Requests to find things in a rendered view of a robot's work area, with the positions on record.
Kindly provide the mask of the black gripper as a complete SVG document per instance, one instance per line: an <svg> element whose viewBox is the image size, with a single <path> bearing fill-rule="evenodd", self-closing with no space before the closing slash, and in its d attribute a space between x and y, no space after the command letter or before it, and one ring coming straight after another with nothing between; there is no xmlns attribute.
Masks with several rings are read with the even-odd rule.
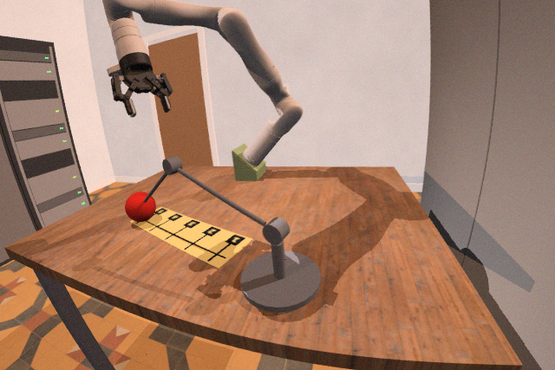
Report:
<svg viewBox="0 0 555 370"><path fill-rule="evenodd" d="M153 73L150 58L146 53L134 52L125 55L120 59L119 64L123 76L114 73L111 79L113 96L115 101L122 101L124 103L127 114L131 118L136 115L133 101L130 99L133 92L137 94L151 92L157 95L161 98L160 101L164 112L170 111L171 104L168 96L173 92L173 89L165 73L161 73L161 75ZM122 82L128 86L125 94L121 92Z"/></svg>

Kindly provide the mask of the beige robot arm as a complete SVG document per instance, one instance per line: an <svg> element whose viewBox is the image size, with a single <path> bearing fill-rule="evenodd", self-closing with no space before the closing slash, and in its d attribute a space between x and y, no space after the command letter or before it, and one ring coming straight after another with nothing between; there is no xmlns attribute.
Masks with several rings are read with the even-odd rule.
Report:
<svg viewBox="0 0 555 370"><path fill-rule="evenodd" d="M270 97L277 113L268 120L243 152L247 162L258 166L278 141L303 115L302 107L284 88L271 58L258 43L245 15L233 7L212 7L174 0L102 0L114 40L118 62L134 52L146 53L133 11L146 23L200 26L216 30L236 50L258 86ZM124 18L125 17L125 18ZM117 20L118 19L118 20Z"/></svg>

